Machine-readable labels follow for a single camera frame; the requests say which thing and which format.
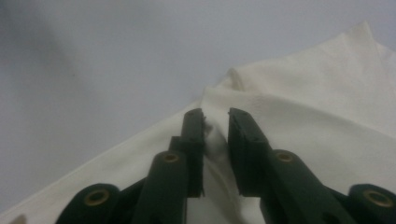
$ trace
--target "white cloth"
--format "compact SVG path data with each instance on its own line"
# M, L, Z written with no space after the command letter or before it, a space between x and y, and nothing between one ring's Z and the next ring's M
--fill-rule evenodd
M347 193L359 183L396 192L396 54L376 44L366 23L288 57L230 70L201 102L116 146L0 216L54 223L79 190L124 189L145 176L153 156L179 135L182 116L207 117L205 197L189 200L188 223L264 223L258 199L238 196L226 138L230 107L249 112L273 148L299 155L316 176Z

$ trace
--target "fabric fold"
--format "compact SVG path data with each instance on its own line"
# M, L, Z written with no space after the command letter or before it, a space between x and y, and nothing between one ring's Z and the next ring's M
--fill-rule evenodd
M195 107L207 117L205 197L189 200L189 224L264 223L259 199L238 195L227 148L230 107L250 113L273 148L296 153L324 185L347 193L373 183L396 192L395 55L363 23L311 49L232 68L201 102L87 162L0 215L0 223L20 214L29 224L54 223L90 184L133 184Z

